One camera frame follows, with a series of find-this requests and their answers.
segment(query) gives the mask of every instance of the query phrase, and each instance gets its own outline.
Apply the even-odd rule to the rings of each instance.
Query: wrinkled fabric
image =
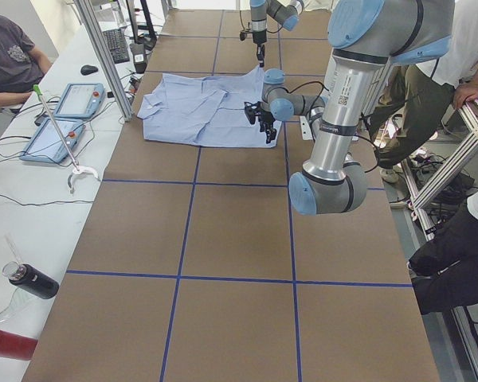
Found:
[[[187,78],[163,73],[137,114],[143,120],[143,137],[208,147],[274,147],[276,139],[266,144],[259,124],[250,125],[244,112],[245,102],[261,99],[263,81],[264,71],[258,66],[243,76]],[[278,131],[280,125],[275,122]]]

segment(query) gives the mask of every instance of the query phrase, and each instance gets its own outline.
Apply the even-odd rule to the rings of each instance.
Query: person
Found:
[[[459,84],[470,76],[471,81]],[[393,166],[408,158],[437,130],[448,106],[461,107],[478,97],[478,0],[458,0],[453,15],[449,51],[438,60],[394,67],[377,107],[370,117],[369,135],[402,106],[402,130],[379,150],[382,178],[395,183]]]
[[[478,303],[478,192],[409,259],[422,314]]]
[[[24,103],[50,67],[23,30],[0,16],[0,107]]]

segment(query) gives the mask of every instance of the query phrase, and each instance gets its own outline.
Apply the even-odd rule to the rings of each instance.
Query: person's arm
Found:
[[[24,103],[30,97],[32,92],[27,93],[0,93],[0,107],[12,106],[18,103]]]
[[[458,109],[465,102],[473,101],[478,98],[478,70],[471,81],[466,84],[459,85],[453,96],[453,107]]]
[[[37,46],[34,46],[32,50],[29,51],[29,55],[37,62],[37,65],[39,65],[39,68],[41,68],[44,74],[51,68],[51,62],[48,57]]]

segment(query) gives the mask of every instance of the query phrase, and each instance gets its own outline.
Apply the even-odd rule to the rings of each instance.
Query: person's hand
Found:
[[[478,84],[468,82],[459,85],[453,95],[453,108],[458,109],[466,102],[471,102],[478,98]]]

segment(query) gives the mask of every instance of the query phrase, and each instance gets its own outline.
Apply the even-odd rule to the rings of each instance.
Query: black bottle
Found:
[[[14,261],[6,264],[2,270],[9,282],[31,294],[48,299],[58,292],[58,283],[29,264]]]

